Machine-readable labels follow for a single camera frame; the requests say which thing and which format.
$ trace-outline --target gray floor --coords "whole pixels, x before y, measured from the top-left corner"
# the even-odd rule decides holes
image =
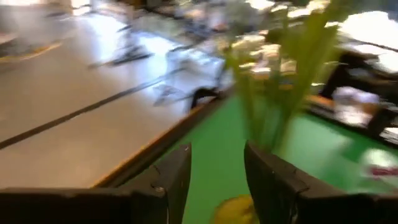
[[[164,53],[174,44],[148,35],[140,40],[153,57],[88,69],[112,57],[120,26],[108,17],[79,17],[61,47],[2,70],[0,141],[163,75]],[[187,93],[213,83],[188,72],[177,77],[176,86]],[[153,106],[154,87],[0,150],[0,187],[91,186],[186,115],[187,101]]]

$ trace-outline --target table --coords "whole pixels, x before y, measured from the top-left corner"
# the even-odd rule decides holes
[[[203,118],[200,123],[197,122],[199,116]],[[192,173],[184,223],[209,223],[216,207],[222,202],[249,194],[243,160],[246,143],[243,125],[236,96],[202,106],[143,148],[142,157],[131,158],[97,186],[105,186],[120,176],[123,167],[134,166],[153,156],[151,151],[158,149],[163,142],[167,142],[165,146],[173,142],[165,151],[191,143]],[[310,175],[353,193],[361,188],[361,158],[374,149],[398,156],[398,151],[379,142],[304,113],[294,121],[287,150],[279,156]],[[380,182],[371,190],[385,192],[397,185],[396,180],[388,182]]]

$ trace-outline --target green plant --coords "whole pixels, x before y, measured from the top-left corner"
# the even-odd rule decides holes
[[[276,40],[280,48],[275,57],[268,58],[270,72],[266,79],[253,78],[253,68],[258,66],[253,52],[258,48],[237,47],[235,42],[225,55],[242,99],[248,138],[264,150],[283,149],[292,119],[303,108],[311,84],[331,72],[323,67],[339,55],[335,47],[338,26],[327,24],[342,21],[348,15],[347,2],[334,0],[323,9],[312,11],[301,25],[292,27],[289,7],[278,7],[274,17],[280,23]],[[295,69],[289,73],[281,70],[284,62],[295,62]]]

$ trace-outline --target black stripe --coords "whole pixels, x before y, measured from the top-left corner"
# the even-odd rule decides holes
[[[164,77],[161,76],[161,77],[156,78],[156,79],[154,79],[152,81],[140,84],[140,85],[138,85],[136,87],[133,87],[133,88],[130,88],[128,90],[124,90],[124,91],[122,91],[120,93],[117,93],[117,94],[115,94],[113,96],[110,96],[110,97],[108,97],[106,99],[98,101],[98,102],[96,102],[96,103],[94,103],[92,105],[86,106],[86,107],[84,107],[84,108],[82,108],[80,110],[72,112],[72,113],[70,113],[70,114],[68,114],[66,116],[62,116],[61,118],[55,119],[53,121],[50,121],[50,122],[45,123],[43,125],[40,125],[40,126],[38,126],[36,128],[33,128],[33,129],[30,129],[30,130],[28,130],[26,132],[20,133],[20,134],[14,136],[14,137],[11,137],[9,139],[1,141],[0,142],[0,150],[4,149],[5,147],[8,147],[10,145],[13,145],[15,143],[18,143],[20,141],[23,141],[23,140],[25,140],[25,139],[27,139],[29,137],[32,137],[32,136],[34,136],[36,134],[39,134],[39,133],[41,133],[43,131],[46,131],[46,130],[48,130],[50,128],[54,128],[54,127],[56,127],[56,126],[58,126],[58,125],[60,125],[60,124],[62,124],[64,122],[67,122],[68,120],[70,120],[70,119],[72,119],[72,118],[74,118],[76,116],[81,115],[82,113],[90,112],[92,110],[95,110],[95,109],[99,108],[100,106],[103,106],[103,105],[105,105],[107,103],[110,103],[112,101],[118,100],[118,99],[120,99],[120,98],[122,98],[124,96],[136,93],[136,92],[138,92],[140,90],[143,90],[145,88],[149,88],[149,87],[151,87],[153,85],[156,85],[156,84],[158,84],[159,82],[161,82],[163,80],[164,80]]]

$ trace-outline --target green surface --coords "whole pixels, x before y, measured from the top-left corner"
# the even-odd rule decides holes
[[[192,143],[192,177],[183,223],[209,223],[221,202],[249,194],[243,161],[246,140],[238,99],[228,100],[177,145],[188,142]],[[280,157],[347,192],[364,188],[389,191],[390,185],[375,184],[375,180],[369,183],[360,175],[360,161],[365,154],[371,155],[372,149],[390,151],[364,136],[303,114],[294,121],[287,151]]]

